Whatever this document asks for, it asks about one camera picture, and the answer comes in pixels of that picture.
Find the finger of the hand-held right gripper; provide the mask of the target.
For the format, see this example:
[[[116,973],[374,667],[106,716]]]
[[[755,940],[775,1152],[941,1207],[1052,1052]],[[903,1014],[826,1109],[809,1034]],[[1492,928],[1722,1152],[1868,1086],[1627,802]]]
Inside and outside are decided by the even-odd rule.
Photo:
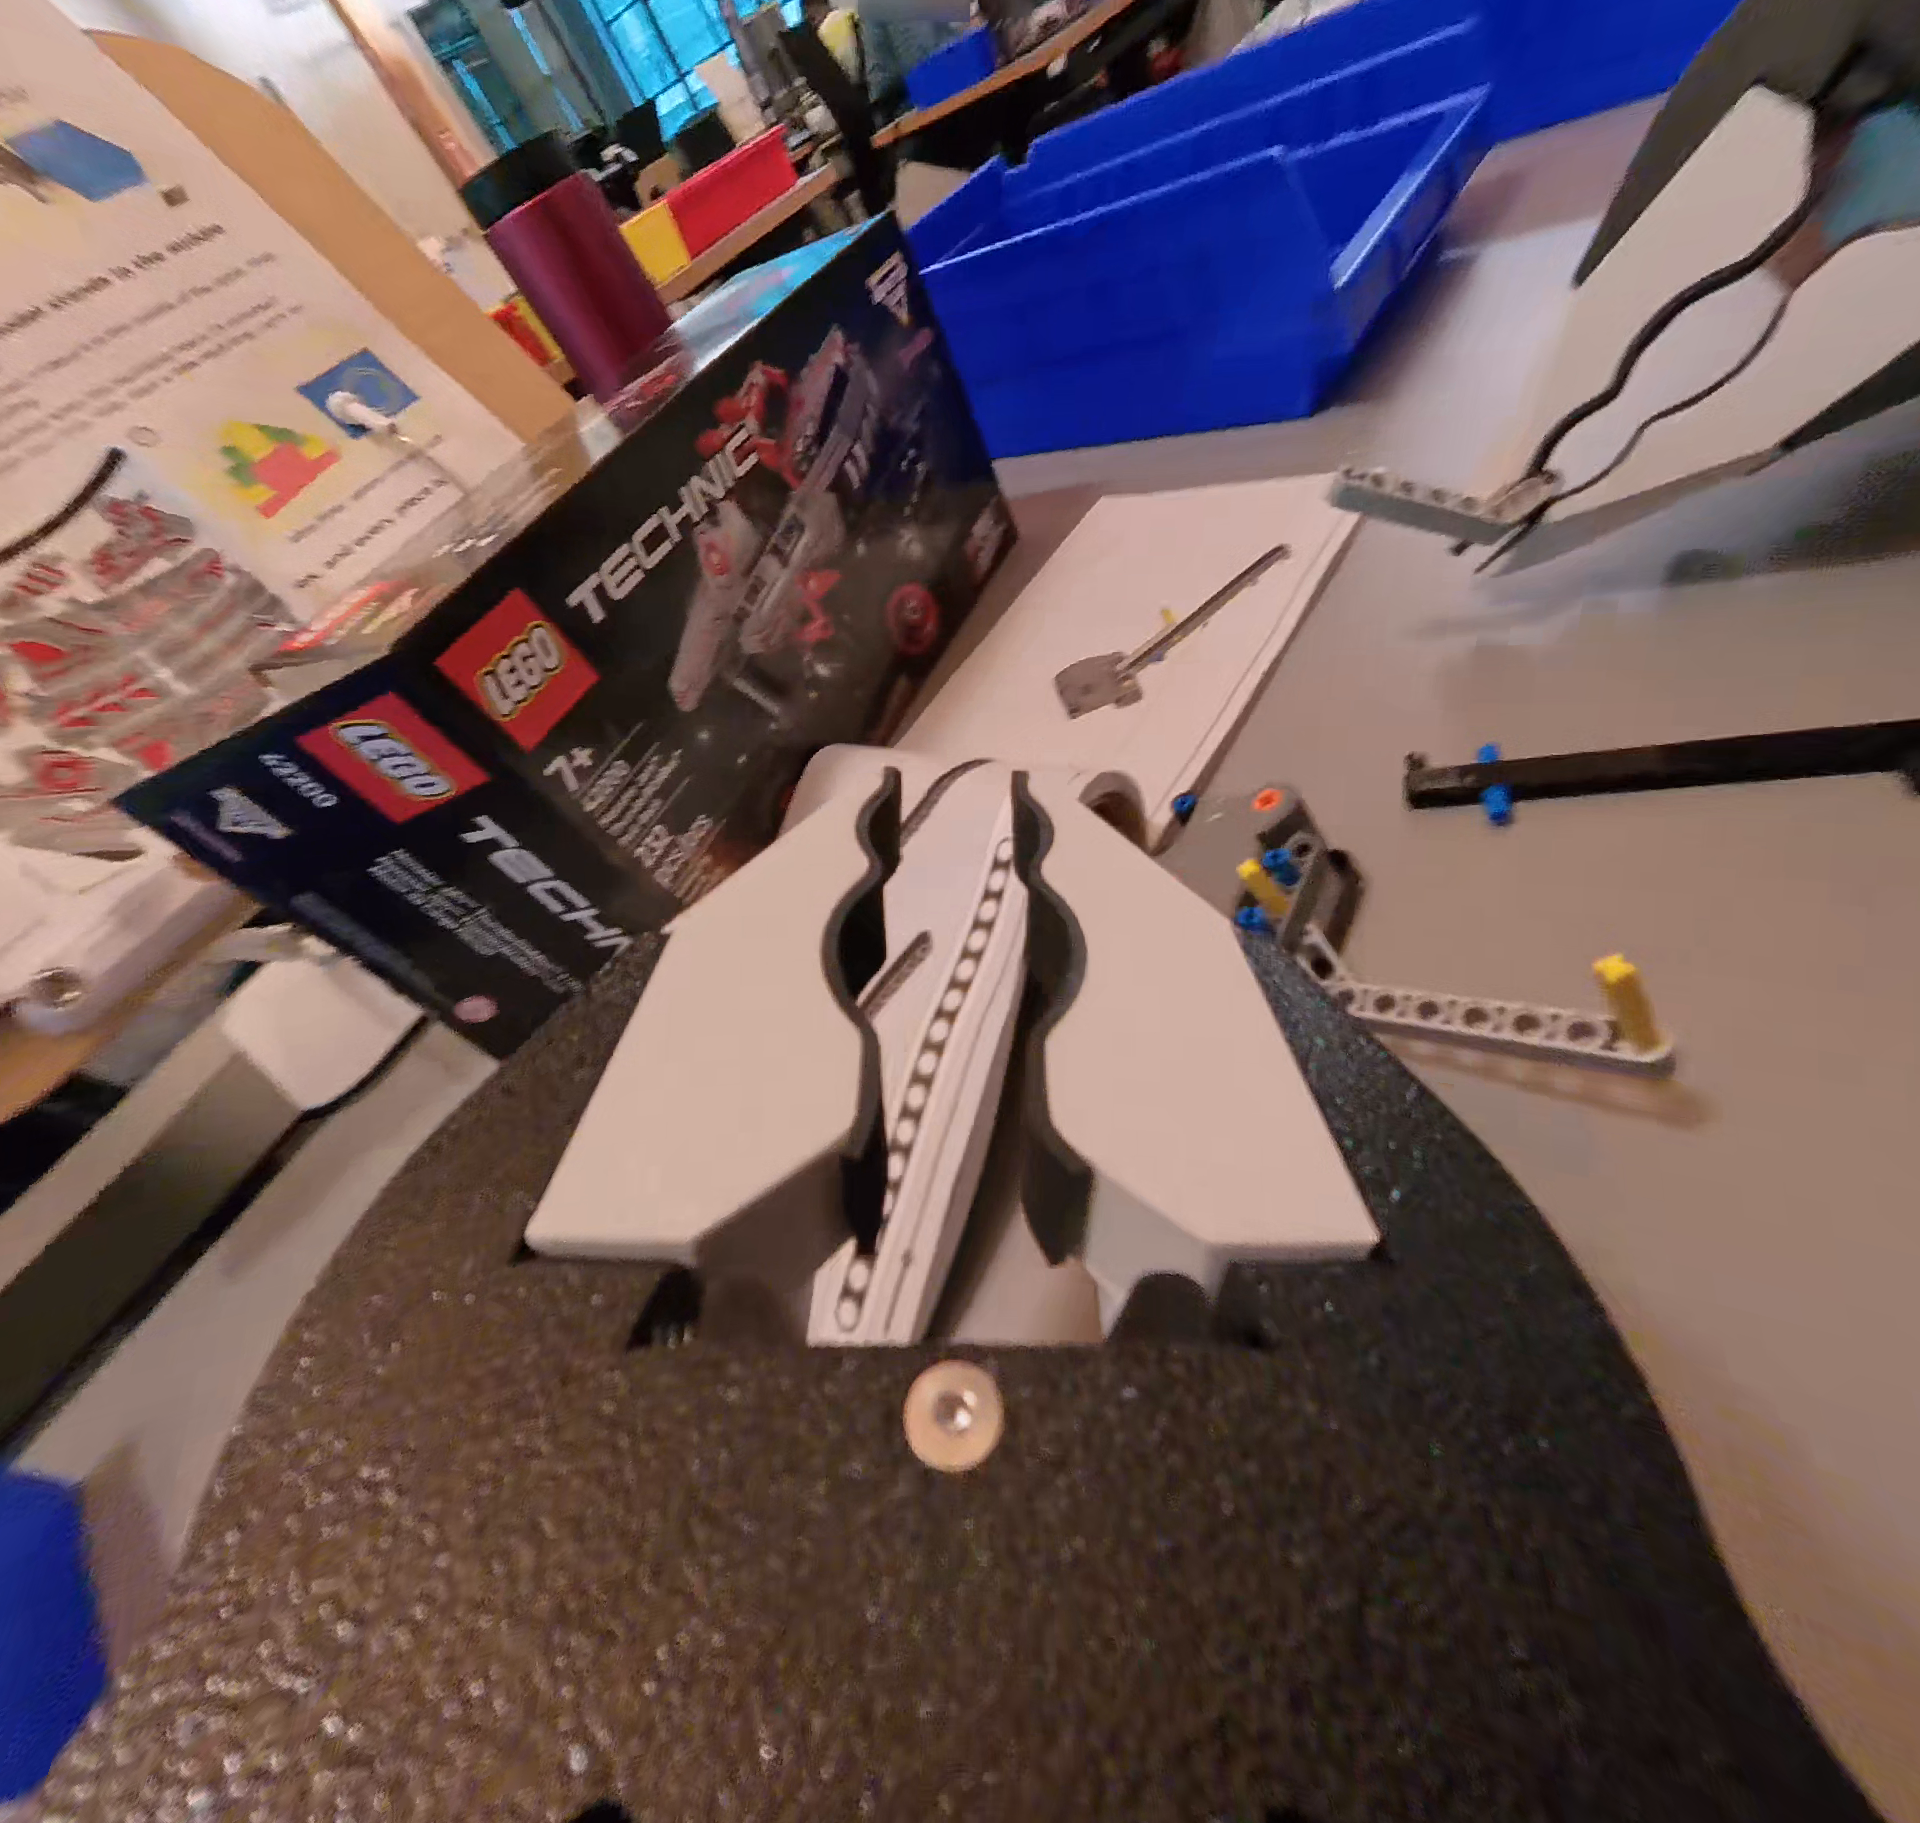
[[[1920,0],[1737,0],[1581,251],[1526,466],[1683,306],[1752,271],[1803,284],[1863,234],[1920,234]]]
[[[1705,490],[1803,466],[1855,423],[1914,423],[1914,240],[1863,234],[1803,284],[1765,271],[1683,306],[1524,468],[1488,571],[1548,561]]]

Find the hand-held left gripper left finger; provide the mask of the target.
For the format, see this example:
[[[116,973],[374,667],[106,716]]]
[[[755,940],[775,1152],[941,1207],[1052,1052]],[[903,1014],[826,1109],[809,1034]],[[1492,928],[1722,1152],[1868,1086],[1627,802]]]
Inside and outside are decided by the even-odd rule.
[[[665,1264],[725,1330],[804,1330],[833,1252],[882,1207],[900,755],[833,744],[817,802],[687,902],[521,1226],[534,1260]]]

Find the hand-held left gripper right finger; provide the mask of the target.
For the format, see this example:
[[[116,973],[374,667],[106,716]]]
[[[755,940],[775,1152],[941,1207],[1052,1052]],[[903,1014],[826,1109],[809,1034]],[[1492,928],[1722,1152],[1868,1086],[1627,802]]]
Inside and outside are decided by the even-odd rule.
[[[1021,1223],[1095,1282],[1100,1341],[1134,1284],[1206,1318],[1228,1264],[1378,1260],[1228,915],[1052,774],[1017,774],[1017,880]]]

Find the grey toy brick beam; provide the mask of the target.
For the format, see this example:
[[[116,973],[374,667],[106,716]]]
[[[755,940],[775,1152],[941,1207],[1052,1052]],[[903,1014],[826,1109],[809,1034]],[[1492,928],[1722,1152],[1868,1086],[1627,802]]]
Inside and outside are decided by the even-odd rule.
[[[1329,500],[1343,515],[1367,515],[1367,521],[1480,553],[1480,543],[1506,543],[1514,525],[1526,525],[1557,500],[1557,478],[1542,468],[1501,490],[1449,490],[1449,485],[1415,485],[1396,468],[1336,468]]]

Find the white instruction booklet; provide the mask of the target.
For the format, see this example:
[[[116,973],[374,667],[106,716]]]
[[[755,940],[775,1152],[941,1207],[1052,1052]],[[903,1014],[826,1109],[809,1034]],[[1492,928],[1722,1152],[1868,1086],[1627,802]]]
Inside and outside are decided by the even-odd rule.
[[[809,1282],[809,1342],[1028,1341],[1079,1264],[1021,1223],[1017,774],[1069,779],[1161,859],[1163,792],[1206,774],[1346,553],[1316,478],[1100,500],[900,737],[882,880],[882,1223]]]

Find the grey toy brick assembly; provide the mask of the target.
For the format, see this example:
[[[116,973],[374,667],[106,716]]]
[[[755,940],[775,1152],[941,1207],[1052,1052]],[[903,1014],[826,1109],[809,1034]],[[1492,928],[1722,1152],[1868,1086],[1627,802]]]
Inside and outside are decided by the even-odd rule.
[[[1153,844],[1177,854],[1248,940],[1290,956],[1367,1034],[1627,1080],[1670,1080],[1683,1066],[1627,964],[1600,973],[1600,1014],[1365,973],[1346,940],[1367,872],[1290,779],[1177,789]]]

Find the black toy brick beam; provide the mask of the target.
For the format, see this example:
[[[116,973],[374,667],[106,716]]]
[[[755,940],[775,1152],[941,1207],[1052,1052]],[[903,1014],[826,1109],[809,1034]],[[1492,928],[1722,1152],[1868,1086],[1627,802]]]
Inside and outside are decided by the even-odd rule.
[[[1659,792],[1659,789],[1744,789],[1744,779],[1847,779],[1889,774],[1920,789],[1920,726],[1817,726],[1817,727],[1737,727],[1737,737],[1664,737],[1615,755],[1501,755],[1429,756],[1404,755],[1404,812],[1488,812],[1492,828],[1514,802],[1581,802],[1581,792]]]

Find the black toy set box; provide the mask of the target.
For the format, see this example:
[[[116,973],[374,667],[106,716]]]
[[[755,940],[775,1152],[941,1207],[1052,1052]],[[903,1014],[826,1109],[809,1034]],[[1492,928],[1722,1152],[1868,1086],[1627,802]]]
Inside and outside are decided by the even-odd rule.
[[[888,744],[1017,543],[903,221],[678,317],[588,468],[488,485],[258,658],[125,812],[488,1058],[755,859],[817,744]]]

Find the wooden background table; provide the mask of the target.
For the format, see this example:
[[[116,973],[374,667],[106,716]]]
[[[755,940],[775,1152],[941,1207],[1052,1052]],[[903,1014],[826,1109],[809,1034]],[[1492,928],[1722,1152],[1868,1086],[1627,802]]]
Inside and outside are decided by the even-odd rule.
[[[941,94],[935,108],[903,108],[900,123],[876,127],[876,155],[900,155],[903,139],[958,123],[975,103],[1017,94],[1021,82],[1066,71],[1069,52],[1090,52],[1100,31],[1112,31],[1143,0],[1090,0],[1066,31],[1052,31],[1036,52],[1007,59],[1000,71]]]

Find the clear bag with red pieces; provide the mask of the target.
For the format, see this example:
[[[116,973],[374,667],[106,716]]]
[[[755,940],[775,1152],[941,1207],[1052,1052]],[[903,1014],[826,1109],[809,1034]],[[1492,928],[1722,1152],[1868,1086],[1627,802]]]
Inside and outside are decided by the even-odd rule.
[[[243,727],[299,608],[133,450],[0,553],[0,841],[133,859],[125,789]]]

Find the maroon cup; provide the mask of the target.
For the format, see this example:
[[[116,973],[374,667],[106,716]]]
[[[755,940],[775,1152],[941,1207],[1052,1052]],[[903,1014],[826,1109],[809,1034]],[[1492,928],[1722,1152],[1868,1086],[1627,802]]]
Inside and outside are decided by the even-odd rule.
[[[588,171],[492,158],[460,205],[594,405],[634,397],[678,354],[670,310]]]

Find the small blue storage bin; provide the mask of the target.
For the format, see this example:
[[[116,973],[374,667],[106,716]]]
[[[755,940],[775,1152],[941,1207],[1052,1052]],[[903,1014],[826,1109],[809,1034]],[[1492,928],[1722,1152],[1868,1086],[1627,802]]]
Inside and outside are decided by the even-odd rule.
[[[1000,71],[1000,35],[967,25],[962,35],[935,42],[918,66],[903,66],[903,108],[941,108]]]

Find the red storage bin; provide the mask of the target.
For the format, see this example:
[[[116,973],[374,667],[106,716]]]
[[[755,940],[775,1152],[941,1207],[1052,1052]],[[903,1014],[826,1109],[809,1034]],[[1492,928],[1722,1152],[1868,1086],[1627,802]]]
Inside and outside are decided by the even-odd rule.
[[[785,127],[755,127],[725,158],[695,169],[687,179],[665,189],[665,216],[695,251],[725,246],[741,221],[775,207],[796,189],[796,158]]]

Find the white printed instruction poster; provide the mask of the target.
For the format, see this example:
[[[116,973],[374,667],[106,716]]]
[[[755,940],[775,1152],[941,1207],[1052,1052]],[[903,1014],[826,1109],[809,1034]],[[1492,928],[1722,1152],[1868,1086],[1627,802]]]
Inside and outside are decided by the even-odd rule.
[[[371,576],[521,453],[251,179],[48,0],[0,14],[0,521],[125,453],[287,618]]]

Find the brown cardboard panel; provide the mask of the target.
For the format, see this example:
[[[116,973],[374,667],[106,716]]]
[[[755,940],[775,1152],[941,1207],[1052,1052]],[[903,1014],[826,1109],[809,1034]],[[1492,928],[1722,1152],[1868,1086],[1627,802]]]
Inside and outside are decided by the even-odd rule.
[[[91,31],[178,127],[206,139],[348,289],[371,297],[436,369],[447,369],[517,443],[574,423],[547,385],[390,216],[371,189],[258,86],[155,35]]]

